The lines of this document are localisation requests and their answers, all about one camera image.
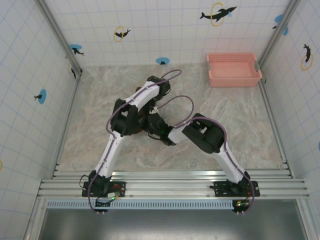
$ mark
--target marble floor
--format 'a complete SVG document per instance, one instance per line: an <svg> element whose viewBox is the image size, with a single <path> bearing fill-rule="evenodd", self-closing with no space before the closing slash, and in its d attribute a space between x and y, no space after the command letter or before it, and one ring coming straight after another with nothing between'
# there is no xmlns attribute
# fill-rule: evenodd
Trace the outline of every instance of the marble floor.
<svg viewBox="0 0 320 240"><path fill-rule="evenodd" d="M91 67L84 71L60 170L93 170L109 139L105 127L115 101L134 94L149 76L161 77L173 69L181 69L182 74L170 82L171 92L159 105L176 95L190 96L194 113L215 119L226 128L230 149L244 168L280 167L280 154L258 86L211 88L206 64L169 64ZM190 110L188 99L177 98L161 108L160 115L169 125L175 125ZM146 132L128 139L115 164L117 171L215 169L219 165L213 157L191 141L165 146Z"/></svg>

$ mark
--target tiled wall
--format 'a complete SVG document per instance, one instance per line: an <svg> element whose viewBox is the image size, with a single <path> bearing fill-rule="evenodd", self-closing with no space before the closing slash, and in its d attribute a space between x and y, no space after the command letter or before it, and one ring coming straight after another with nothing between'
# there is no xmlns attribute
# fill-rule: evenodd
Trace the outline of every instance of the tiled wall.
<svg viewBox="0 0 320 240"><path fill-rule="evenodd" d="M171 63L204 63L206 54L214 52L252 51L259 58L289 1L221 0L224 9L236 9L212 21L219 26L200 19L202 13L211 15L213 5L212 15L219 13L222 7L215 0L46 2L67 41L82 46L84 56L76 57L85 68L157 64L159 57ZM130 30L122 39L119 26Z"/></svg>
<svg viewBox="0 0 320 240"><path fill-rule="evenodd" d="M265 86L293 173L311 192L320 236L320 1L301 1L288 28L264 69Z"/></svg>
<svg viewBox="0 0 320 240"><path fill-rule="evenodd" d="M76 83L67 67L34 0L1 0L0 239L23 237L49 175Z"/></svg>

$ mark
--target plastic basket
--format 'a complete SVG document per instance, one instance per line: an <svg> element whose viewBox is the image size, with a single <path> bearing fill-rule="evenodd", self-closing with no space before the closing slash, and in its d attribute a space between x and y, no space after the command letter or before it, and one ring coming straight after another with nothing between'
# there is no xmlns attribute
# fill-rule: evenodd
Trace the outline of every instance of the plastic basket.
<svg viewBox="0 0 320 240"><path fill-rule="evenodd" d="M211 87L253 87L262 78L253 52L209 53L206 59Z"/></svg>

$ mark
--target blue circle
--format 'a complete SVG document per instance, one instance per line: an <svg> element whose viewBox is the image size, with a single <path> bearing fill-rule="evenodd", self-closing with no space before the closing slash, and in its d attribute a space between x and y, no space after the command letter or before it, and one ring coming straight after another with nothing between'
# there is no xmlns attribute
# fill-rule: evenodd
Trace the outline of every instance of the blue circle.
<svg viewBox="0 0 320 240"><path fill-rule="evenodd" d="M160 64L160 65L165 65L165 64L168 64L170 62L170 59L167 58L167 57L159 57L155 60L155 62L157 64Z"/></svg>
<svg viewBox="0 0 320 240"><path fill-rule="evenodd" d="M39 95L42 95L42 97L41 97L41 98L38 98L38 102L39 102L40 104L44 104L44 103L45 103L45 100L46 100L46 98L47 98L47 91L46 91L45 89L42 89L42 90L40 91Z"/></svg>
<svg viewBox="0 0 320 240"><path fill-rule="evenodd" d="M79 44L70 44L69 46L71 49L78 49L78 50L82 49L82 46Z"/></svg>

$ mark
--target enclosure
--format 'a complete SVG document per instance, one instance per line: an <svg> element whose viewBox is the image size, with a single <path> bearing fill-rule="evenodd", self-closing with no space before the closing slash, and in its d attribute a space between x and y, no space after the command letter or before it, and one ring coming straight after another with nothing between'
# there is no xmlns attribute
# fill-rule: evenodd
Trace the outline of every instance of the enclosure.
<svg viewBox="0 0 320 240"><path fill-rule="evenodd" d="M48 223L61 229L59 214L70 219L89 214L80 177L104 154L116 101L138 92L149 77L172 70L182 73L170 80L170 91L156 103L158 112L169 126L200 113L225 127L234 158L261 191L246 221L257 221L261 230L272 214L255 215L268 212L272 203L283 205L279 213L292 221L274 232L288 237L295 226L299 239L320 236L320 2L5 0L1 5L0 239L65 238L63 229L53 236ZM253 57L241 60L240 53ZM221 62L210 54L219 54ZM181 95L192 101L178 97L166 104ZM236 199L216 197L208 188L224 179L216 159L192 141L167 146L142 130L126 138L112 176L127 184L126 196L115 202L130 207L112 205L107 214L121 213L130 222L139 219L135 210L148 222L150 215L165 216L135 203L230 204ZM175 221L188 211L198 218L204 209L227 211L180 206ZM235 221L229 214L223 229ZM109 225L109 219L96 226ZM151 235L159 234L152 224L149 228ZM212 234L203 230L204 239ZM102 232L99 236L125 238ZM140 239L135 234L132 239ZM261 231L253 234L262 239Z"/></svg>

